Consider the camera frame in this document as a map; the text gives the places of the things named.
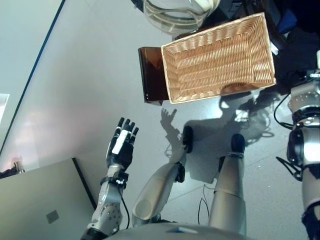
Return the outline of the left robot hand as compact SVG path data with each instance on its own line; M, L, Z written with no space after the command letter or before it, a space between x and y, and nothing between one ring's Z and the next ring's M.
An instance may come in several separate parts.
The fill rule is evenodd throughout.
M139 128L135 127L135 122L129 118L120 118L106 152L108 168L119 165L125 171L130 166L138 131Z

